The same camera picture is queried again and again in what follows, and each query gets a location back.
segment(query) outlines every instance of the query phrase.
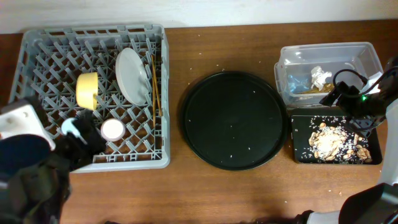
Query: black plate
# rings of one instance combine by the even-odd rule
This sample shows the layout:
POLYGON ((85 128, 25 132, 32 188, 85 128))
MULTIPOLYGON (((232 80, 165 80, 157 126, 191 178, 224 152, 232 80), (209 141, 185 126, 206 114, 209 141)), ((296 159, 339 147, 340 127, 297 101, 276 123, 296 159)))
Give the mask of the black plate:
MULTIPOLYGON (((331 108, 314 108, 314 109, 294 109, 291 112, 291 121, 292 121, 292 139, 293 139, 293 148, 294 148, 294 157, 296 162, 301 163, 328 163, 328 164, 341 164, 341 162, 333 160, 333 161, 321 161, 319 159, 314 158, 313 154, 308 150, 310 145, 308 143, 308 139, 310 138, 312 132, 316 132, 319 130, 318 125, 322 122, 326 123, 327 126, 336 126, 341 123, 340 126, 344 126, 342 120, 344 118, 344 113, 339 109, 331 109, 331 108), (313 120, 314 124, 317 126, 313 128, 314 125, 311 125, 311 119, 317 115, 317 117, 313 120)), ((348 140, 353 140, 353 137, 349 135, 348 140)), ((373 129, 370 137, 368 137, 368 147, 366 147, 371 156, 372 162, 363 163, 363 164, 372 164, 377 165, 382 162, 382 154, 379 145, 379 139, 377 138, 376 129, 373 129)), ((348 160, 349 164, 357 164, 355 160, 348 160)))
POLYGON ((287 138, 282 99, 267 82, 244 72, 217 73, 202 80, 189 91, 180 114, 188 145, 221 169, 263 165, 287 138))

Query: gray dish rack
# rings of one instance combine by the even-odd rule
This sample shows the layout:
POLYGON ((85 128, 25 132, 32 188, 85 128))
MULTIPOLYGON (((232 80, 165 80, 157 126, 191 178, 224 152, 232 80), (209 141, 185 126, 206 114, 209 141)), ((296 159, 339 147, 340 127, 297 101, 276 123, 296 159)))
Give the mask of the gray dish rack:
POLYGON ((67 118, 79 116, 84 108, 76 103, 75 88, 81 73, 98 73, 95 122, 121 120, 126 134, 107 142, 106 151, 93 163, 74 172, 164 168, 170 162, 169 45, 161 25, 69 27, 30 30, 24 34, 9 102, 36 95, 51 125, 44 127, 51 138, 61 135, 67 118), (120 92, 114 66, 118 53, 134 49, 149 78, 154 54, 162 116, 156 109, 153 125, 152 92, 144 106, 130 104, 120 92))

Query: wooden tabletop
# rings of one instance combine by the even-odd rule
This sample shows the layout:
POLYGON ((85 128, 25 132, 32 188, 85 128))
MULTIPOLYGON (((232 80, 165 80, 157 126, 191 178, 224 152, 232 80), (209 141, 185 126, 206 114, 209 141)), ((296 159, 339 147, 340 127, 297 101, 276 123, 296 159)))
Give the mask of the wooden tabletop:
MULTIPOLYGON (((382 165, 298 164, 290 142, 266 165, 230 172, 199 159, 183 140, 177 112, 187 90, 225 70, 253 73, 275 86, 284 46, 370 42, 382 65, 398 54, 398 21, 321 22, 167 29, 170 45, 171 163, 164 169, 71 174, 62 223, 238 223, 339 210, 376 184, 382 165)), ((0 104, 7 102, 22 35, 0 35, 0 104)), ((384 151, 387 124, 378 129, 384 151)))

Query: white wall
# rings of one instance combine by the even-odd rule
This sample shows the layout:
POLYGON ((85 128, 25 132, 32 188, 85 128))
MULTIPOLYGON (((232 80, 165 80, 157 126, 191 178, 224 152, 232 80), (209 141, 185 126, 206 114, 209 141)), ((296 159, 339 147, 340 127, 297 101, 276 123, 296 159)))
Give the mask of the white wall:
POLYGON ((0 0, 0 33, 36 27, 165 27, 398 18, 398 0, 0 0))

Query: cup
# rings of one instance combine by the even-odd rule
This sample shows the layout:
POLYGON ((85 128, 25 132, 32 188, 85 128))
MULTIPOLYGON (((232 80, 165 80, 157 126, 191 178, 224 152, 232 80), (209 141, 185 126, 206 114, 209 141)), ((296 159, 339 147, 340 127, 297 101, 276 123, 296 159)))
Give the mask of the cup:
POLYGON ((84 73, 77 78, 76 101, 82 108, 95 110, 97 107, 98 74, 96 72, 84 73))

